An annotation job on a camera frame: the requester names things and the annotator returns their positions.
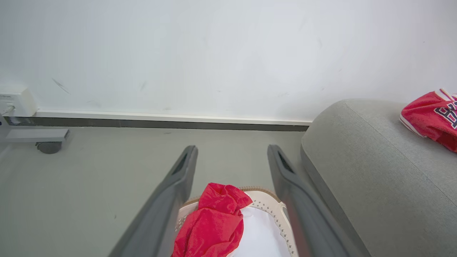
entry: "white electrical box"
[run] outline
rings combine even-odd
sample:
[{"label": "white electrical box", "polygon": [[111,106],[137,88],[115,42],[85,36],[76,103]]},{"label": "white electrical box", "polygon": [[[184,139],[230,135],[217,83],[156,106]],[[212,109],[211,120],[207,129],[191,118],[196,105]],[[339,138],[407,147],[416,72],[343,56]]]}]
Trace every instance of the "white electrical box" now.
[{"label": "white electrical box", "polygon": [[31,117],[37,110],[32,94],[24,86],[0,87],[0,112],[4,112],[14,106],[14,109],[3,116]]}]

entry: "wall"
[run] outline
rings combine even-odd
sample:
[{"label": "wall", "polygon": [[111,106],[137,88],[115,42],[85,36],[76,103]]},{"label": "wall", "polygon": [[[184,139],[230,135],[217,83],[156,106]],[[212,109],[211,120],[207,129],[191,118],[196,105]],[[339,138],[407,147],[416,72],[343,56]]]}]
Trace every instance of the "wall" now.
[{"label": "wall", "polygon": [[0,78],[64,116],[306,121],[348,97],[457,92],[456,11],[454,0],[2,0]]}]

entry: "black wheel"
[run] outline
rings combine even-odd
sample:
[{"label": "black wheel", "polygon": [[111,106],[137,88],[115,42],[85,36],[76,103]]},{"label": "black wheel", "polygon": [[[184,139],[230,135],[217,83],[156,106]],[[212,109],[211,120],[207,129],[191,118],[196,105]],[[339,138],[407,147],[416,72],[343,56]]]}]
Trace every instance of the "black wheel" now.
[{"label": "black wheel", "polygon": [[45,154],[55,154],[62,148],[62,142],[38,142],[37,149]]}]

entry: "gray floor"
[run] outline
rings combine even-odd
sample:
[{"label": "gray floor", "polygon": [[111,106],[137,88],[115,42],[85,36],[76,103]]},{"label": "gray floor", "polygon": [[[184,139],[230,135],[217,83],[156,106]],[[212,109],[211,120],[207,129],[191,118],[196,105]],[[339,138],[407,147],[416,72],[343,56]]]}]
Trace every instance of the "gray floor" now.
[{"label": "gray floor", "polygon": [[107,256],[187,145],[199,148],[191,197],[210,182],[272,190],[269,144],[279,145],[301,169],[304,132],[71,131],[57,154],[18,144],[0,163],[0,256]]}]

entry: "red garment with lettering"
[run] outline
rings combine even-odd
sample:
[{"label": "red garment with lettering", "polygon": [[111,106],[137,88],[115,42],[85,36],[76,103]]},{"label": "red garment with lettering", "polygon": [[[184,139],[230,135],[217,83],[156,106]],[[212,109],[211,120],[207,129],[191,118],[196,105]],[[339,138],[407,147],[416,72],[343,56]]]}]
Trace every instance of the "red garment with lettering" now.
[{"label": "red garment with lettering", "polygon": [[227,256],[238,247],[243,235],[240,210],[251,203],[251,198],[234,186],[209,183],[198,210],[186,217],[172,257]]},{"label": "red garment with lettering", "polygon": [[457,95],[444,89],[427,93],[407,105],[400,121],[420,137],[457,152]]}]

